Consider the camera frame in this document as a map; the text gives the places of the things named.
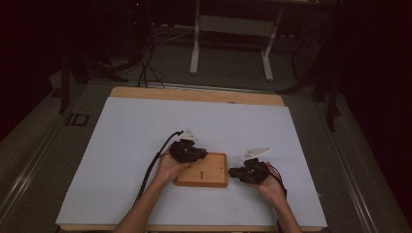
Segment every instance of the table leg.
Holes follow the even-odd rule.
[[[272,69],[270,68],[269,53],[272,50],[272,45],[273,45],[273,42],[275,41],[276,33],[278,31],[279,23],[282,19],[283,12],[284,12],[284,9],[281,8],[279,10],[276,21],[273,22],[273,27],[269,35],[269,41],[267,43],[266,49],[261,52],[261,60],[263,62],[264,76],[266,77],[266,80],[268,82],[273,81]]]
[[[194,19],[194,44],[191,53],[190,74],[197,74],[197,64],[199,62],[199,31],[200,31],[200,0],[196,0],[196,18]]]

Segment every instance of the person's right hand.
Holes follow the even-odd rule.
[[[275,171],[275,169],[273,169],[270,162],[266,162],[266,165],[270,173],[275,175],[280,180],[280,175]],[[256,189],[260,193],[260,195],[264,199],[266,199],[275,209],[287,202],[284,189],[282,188],[279,181],[277,181],[272,176],[268,176],[260,184],[246,183],[246,185]]]

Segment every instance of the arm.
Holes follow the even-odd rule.
[[[266,164],[268,165],[270,173],[280,178],[279,174],[271,167],[270,163]],[[256,189],[276,210],[279,224],[282,226],[285,233],[302,232],[286,199],[284,190],[275,178],[268,176],[261,184],[248,183],[248,186]]]
[[[130,209],[115,229],[115,233],[144,232],[155,203],[163,188],[177,178],[179,173],[190,166],[189,163],[178,163],[167,152],[159,159],[154,179],[136,204]]]

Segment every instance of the black cable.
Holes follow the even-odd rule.
[[[146,187],[146,183],[148,182],[148,178],[149,175],[151,174],[152,169],[155,166],[155,163],[157,162],[157,160],[160,158],[161,153],[163,152],[164,148],[166,147],[166,145],[169,143],[169,141],[176,135],[181,135],[183,133],[183,131],[178,131],[173,133],[172,135],[170,135],[170,137],[166,140],[166,142],[163,144],[163,146],[161,147],[161,149],[158,151],[158,153],[155,155],[154,159],[152,160],[152,163],[149,165],[148,170],[146,170],[146,175],[145,178],[142,181],[142,185],[140,186],[140,190],[139,193],[137,194],[136,200],[134,201],[134,203],[136,203],[137,200],[140,199],[140,197],[143,194],[143,191],[145,190]]]

